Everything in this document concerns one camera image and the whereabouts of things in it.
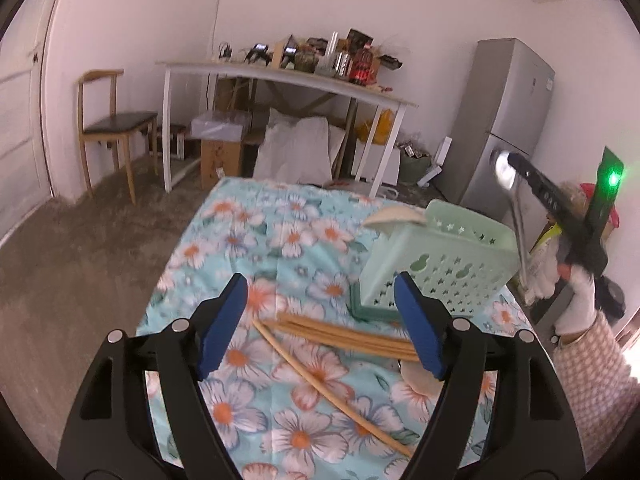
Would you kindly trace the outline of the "right white gloved hand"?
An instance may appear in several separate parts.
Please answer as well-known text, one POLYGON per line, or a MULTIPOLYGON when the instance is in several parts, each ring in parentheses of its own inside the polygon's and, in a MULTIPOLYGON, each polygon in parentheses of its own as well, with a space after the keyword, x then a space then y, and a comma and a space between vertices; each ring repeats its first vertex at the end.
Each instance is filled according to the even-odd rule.
POLYGON ((554 322, 554 331, 561 339, 577 338, 597 321, 596 288, 592 274, 582 266, 559 263, 560 241, 558 236, 551 237, 533 250, 526 266, 524 295, 529 304, 549 299, 558 281, 566 281, 573 291, 573 298, 554 322))

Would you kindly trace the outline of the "right forearm checked sleeve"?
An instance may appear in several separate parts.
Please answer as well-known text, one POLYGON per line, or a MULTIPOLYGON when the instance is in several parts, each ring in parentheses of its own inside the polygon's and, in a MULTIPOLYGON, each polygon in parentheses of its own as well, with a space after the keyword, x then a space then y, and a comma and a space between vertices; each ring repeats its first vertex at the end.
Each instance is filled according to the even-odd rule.
POLYGON ((588 469, 614 444, 639 406, 639 383, 602 314, 582 336, 554 350, 588 469))

